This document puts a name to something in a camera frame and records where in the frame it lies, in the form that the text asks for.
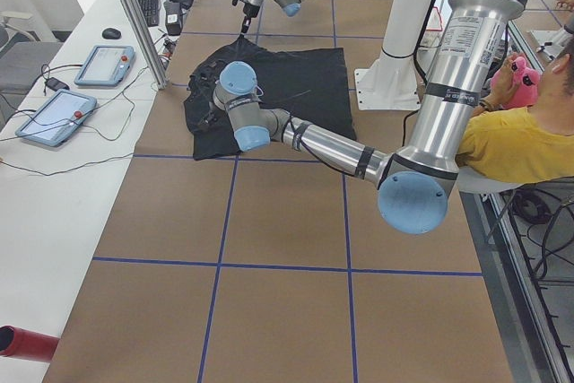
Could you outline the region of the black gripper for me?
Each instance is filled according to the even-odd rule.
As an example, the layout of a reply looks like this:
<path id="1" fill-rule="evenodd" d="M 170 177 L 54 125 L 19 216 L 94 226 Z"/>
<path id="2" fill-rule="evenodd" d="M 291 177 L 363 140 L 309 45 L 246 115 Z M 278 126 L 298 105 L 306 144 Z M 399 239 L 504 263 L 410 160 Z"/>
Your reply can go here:
<path id="1" fill-rule="evenodd" d="M 243 13 L 245 18 L 241 24 L 241 33 L 247 34 L 251 25 L 251 19 L 257 17 L 257 6 L 250 3 L 244 3 Z"/>

